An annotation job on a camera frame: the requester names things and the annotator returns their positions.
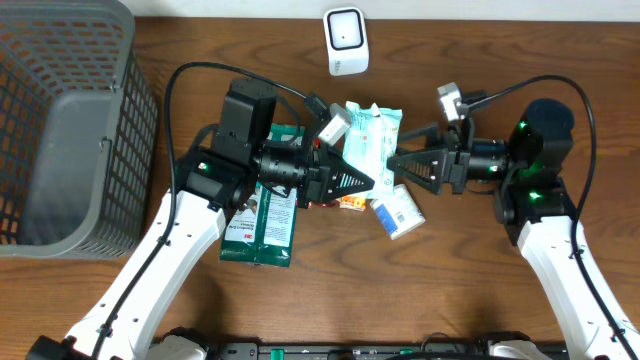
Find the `light green tissue packet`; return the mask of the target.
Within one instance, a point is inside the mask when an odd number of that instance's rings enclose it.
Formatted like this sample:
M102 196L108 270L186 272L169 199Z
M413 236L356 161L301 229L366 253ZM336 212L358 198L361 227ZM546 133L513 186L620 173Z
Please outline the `light green tissue packet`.
M396 152L403 111L376 104L365 109L350 101L346 110L351 125L345 135L343 159L374 181L371 190L357 196L373 200L391 195L395 175L387 168L387 160Z

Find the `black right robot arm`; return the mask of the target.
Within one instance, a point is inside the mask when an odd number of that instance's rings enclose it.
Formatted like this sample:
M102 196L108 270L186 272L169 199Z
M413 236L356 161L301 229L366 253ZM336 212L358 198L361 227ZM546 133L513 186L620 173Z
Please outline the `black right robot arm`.
M444 133L414 131L425 149L398 149L387 166L433 194L462 193L468 182L495 182L495 217L529 263L560 325L570 357L636 359L639 332L599 271L560 176L573 146L574 116L563 103L537 99L508 140L478 139L466 118Z

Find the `green lid jar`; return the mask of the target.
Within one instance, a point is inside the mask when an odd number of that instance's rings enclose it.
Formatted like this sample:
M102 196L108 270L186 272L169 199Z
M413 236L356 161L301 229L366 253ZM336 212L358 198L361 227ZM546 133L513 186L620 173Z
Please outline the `green lid jar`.
M309 202L308 208L315 208L315 207L319 207L319 208L333 208L333 207L339 207L340 201L337 199L331 200L329 202L315 202L315 201L311 201Z

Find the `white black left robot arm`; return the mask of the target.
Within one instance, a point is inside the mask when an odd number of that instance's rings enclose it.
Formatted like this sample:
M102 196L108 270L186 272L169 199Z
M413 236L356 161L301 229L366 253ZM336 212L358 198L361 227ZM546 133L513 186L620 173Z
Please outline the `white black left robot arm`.
M315 94L303 104L312 124L286 141L270 139L278 85L231 82L221 119L201 129L173 163L171 187L144 238L100 301L61 341L39 337L27 360L208 359L212 347L177 328L155 332L204 252L225 232L256 186L280 187L295 203L328 203L369 190L373 180L343 160L336 142L347 111Z

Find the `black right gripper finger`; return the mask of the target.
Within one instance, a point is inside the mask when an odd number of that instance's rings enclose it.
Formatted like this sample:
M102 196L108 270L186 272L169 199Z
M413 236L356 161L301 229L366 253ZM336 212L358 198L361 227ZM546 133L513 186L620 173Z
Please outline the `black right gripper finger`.
M425 149L398 153L387 160L386 166L395 175L404 177L428 192L439 195L442 189L447 151Z
M438 145L440 143L439 124L432 122L424 127L400 134L398 136L398 142L408 142L409 140L419 137L425 138L426 145Z

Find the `white tub container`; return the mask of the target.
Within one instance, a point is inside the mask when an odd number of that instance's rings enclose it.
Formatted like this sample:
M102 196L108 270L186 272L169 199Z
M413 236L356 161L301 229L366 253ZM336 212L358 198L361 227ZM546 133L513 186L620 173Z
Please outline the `white tub container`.
M413 231L426 221L404 184L396 185L391 195L373 200L371 208L392 240Z

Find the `tall green white packet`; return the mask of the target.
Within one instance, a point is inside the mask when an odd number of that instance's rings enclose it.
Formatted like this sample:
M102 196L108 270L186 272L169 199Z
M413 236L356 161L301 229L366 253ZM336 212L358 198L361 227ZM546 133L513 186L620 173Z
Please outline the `tall green white packet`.
M284 198L283 186L272 193L260 183L232 217L221 242L219 260L288 268L291 263L297 192Z

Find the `orange snack packet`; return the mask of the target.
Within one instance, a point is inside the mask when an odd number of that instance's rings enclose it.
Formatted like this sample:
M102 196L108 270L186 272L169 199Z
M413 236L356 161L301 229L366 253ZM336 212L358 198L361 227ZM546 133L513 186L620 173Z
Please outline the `orange snack packet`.
M360 196L344 196L339 200L341 209L364 211L366 209L367 199Z

